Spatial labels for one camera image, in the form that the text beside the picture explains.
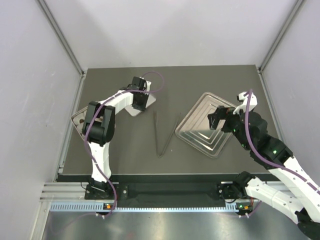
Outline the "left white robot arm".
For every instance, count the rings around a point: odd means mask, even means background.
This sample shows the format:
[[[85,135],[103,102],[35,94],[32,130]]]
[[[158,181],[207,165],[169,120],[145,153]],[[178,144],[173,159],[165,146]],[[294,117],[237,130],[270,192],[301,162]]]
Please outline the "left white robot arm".
[[[110,177],[109,146],[115,134],[116,114],[125,108],[133,108],[135,116],[147,108],[151,82],[134,77],[132,83],[101,101],[91,101],[86,110],[82,127],[84,145],[92,160],[92,174],[86,190],[88,199],[107,199],[115,191]]]

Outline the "silver tin lid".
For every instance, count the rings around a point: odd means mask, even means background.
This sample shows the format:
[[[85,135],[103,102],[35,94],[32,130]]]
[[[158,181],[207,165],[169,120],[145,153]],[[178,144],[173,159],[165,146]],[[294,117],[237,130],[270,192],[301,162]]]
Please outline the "silver tin lid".
[[[148,100],[146,102],[146,108],[148,108],[149,106],[151,106],[153,103],[156,102],[156,97],[154,94],[149,94]],[[124,108],[132,117],[136,117],[137,115],[139,115],[140,113],[142,113],[141,110],[138,109],[134,109],[132,105],[128,105]]]

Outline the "pink tin box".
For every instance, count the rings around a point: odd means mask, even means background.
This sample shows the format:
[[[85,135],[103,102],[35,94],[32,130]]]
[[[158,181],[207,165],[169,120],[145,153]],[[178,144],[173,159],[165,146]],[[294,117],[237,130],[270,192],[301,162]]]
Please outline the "pink tin box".
[[[75,130],[77,131],[77,133],[79,134],[79,136],[82,138],[82,140],[85,139],[85,135],[83,134],[83,124],[85,122],[85,117],[86,117],[86,113],[87,113],[87,109],[88,107],[84,107],[81,110],[77,111],[76,113],[74,113],[71,117],[70,120],[75,128]]]

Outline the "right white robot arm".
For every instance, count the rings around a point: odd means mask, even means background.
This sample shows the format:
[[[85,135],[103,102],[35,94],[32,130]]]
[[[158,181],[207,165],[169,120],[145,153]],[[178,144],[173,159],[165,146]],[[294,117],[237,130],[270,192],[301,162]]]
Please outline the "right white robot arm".
[[[209,127],[233,134],[250,157],[280,180],[291,192],[286,195],[257,176],[241,172],[233,181],[239,198],[255,198],[291,219],[311,240],[320,238],[320,187],[300,166],[293,152],[278,138],[268,134],[268,123],[254,111],[233,113],[233,107],[218,106],[208,114]]]

